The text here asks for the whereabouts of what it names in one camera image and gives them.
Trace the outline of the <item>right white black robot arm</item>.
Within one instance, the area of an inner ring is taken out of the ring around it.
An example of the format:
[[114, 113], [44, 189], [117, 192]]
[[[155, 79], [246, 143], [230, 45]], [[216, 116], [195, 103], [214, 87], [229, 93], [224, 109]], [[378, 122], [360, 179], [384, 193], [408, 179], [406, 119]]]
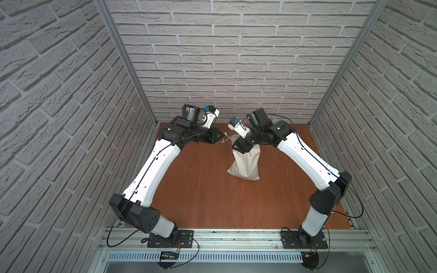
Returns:
[[232, 148], [245, 154], [257, 144], [271, 145], [291, 158], [307, 174], [317, 190], [309, 198], [310, 209], [299, 227], [299, 235], [304, 239], [316, 237], [345, 195], [352, 176], [346, 171], [339, 172], [325, 162], [301, 140], [289, 123], [278, 121], [274, 124], [263, 108], [246, 117], [250, 128], [237, 117], [233, 117], [228, 124], [239, 135]]

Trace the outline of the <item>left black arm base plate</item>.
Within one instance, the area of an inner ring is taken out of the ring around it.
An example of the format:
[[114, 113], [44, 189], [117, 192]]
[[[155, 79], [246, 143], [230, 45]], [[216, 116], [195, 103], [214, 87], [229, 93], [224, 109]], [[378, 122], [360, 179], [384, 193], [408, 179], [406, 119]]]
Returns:
[[194, 230], [177, 230], [169, 238], [151, 233], [148, 248], [192, 248]]

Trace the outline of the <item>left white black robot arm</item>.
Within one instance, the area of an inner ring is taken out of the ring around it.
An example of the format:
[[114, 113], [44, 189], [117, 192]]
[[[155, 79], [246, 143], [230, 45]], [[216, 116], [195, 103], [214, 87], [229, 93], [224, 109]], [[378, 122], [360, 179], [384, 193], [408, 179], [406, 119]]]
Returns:
[[174, 159], [186, 144], [215, 144], [224, 134], [213, 124], [220, 112], [212, 105], [202, 108], [185, 104], [180, 116], [162, 127], [146, 163], [122, 194], [109, 203], [117, 218], [143, 233], [173, 238], [176, 224], [151, 207], [155, 192]]

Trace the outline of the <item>cream cloth drawstring bag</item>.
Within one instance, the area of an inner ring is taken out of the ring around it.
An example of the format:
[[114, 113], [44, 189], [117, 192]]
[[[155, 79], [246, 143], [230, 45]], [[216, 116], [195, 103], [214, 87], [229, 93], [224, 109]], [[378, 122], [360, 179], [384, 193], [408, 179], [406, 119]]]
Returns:
[[227, 170], [232, 176], [239, 177], [245, 180], [256, 181], [259, 180], [258, 160], [261, 155], [261, 148], [256, 144], [252, 149], [242, 154], [236, 150], [232, 150], [234, 162]]

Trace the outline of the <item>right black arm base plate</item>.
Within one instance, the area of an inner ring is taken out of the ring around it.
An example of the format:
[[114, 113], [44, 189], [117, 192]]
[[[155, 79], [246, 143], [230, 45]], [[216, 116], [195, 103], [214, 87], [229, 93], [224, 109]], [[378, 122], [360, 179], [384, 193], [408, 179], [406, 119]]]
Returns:
[[284, 249], [328, 249], [328, 240], [323, 232], [312, 237], [303, 230], [283, 230], [280, 236]]

